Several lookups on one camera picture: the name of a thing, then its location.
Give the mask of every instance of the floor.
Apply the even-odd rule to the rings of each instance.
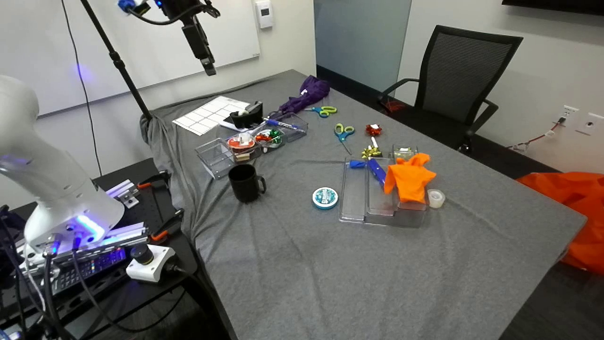
[[[375,92],[360,84],[345,80],[324,69],[319,69],[319,78],[328,80],[334,90],[349,95],[351,99],[375,109]],[[475,161],[509,177],[519,178],[528,173],[555,173],[553,169],[534,163],[523,156],[517,156],[506,148],[500,148],[489,141],[479,141],[481,152],[473,156]],[[124,322],[130,328],[143,328],[171,307],[171,299],[166,297],[145,313],[139,313]],[[171,316],[158,328],[141,333],[137,337],[119,331],[107,331],[98,339],[215,339],[211,326],[207,326],[204,313],[192,305],[190,299],[171,313]],[[604,279],[596,279],[575,269],[556,265],[549,271],[511,326],[502,335],[504,340],[566,340],[566,339],[604,339]]]

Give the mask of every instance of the gray table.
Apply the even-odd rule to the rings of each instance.
[[[279,75],[228,93],[277,109],[304,76]],[[185,209],[183,231],[194,241],[232,328],[249,339],[498,339],[564,252],[583,218],[453,150],[332,92],[330,120],[304,112],[305,139],[254,165],[268,194],[239,205],[228,180],[211,180],[194,148],[198,139],[171,120],[209,99],[156,110],[151,150],[173,175],[173,205]],[[311,192],[341,192],[345,150],[336,122],[385,127],[381,146],[411,144],[430,154],[430,188],[447,195],[426,226],[358,228],[339,211],[317,212]],[[368,146],[360,133],[353,152]]]

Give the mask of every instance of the white wall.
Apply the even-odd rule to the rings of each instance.
[[[383,92],[398,76],[411,0],[315,0],[317,65]]]
[[[551,129],[564,105],[604,114],[604,18],[507,8],[500,0],[415,0],[400,78],[419,76],[421,58],[434,25],[524,37],[490,97],[498,114],[479,135],[502,146]],[[413,103],[411,92],[398,93]],[[604,126],[592,137],[570,122],[556,137],[536,143],[526,156],[570,173],[604,173]]]
[[[258,59],[221,69],[213,78],[200,75],[143,90],[141,95],[147,107],[153,110],[185,99],[219,93],[285,71],[315,75],[313,3],[273,0],[271,7],[275,24],[271,31],[260,33]],[[103,173],[113,173],[149,158],[149,150],[139,139],[139,110],[130,95],[94,103],[92,114]],[[49,144],[68,152],[85,167],[90,178],[98,177],[85,109],[43,116],[37,122],[37,131]],[[0,178],[0,205],[17,209],[26,203],[32,203],[28,194]]]

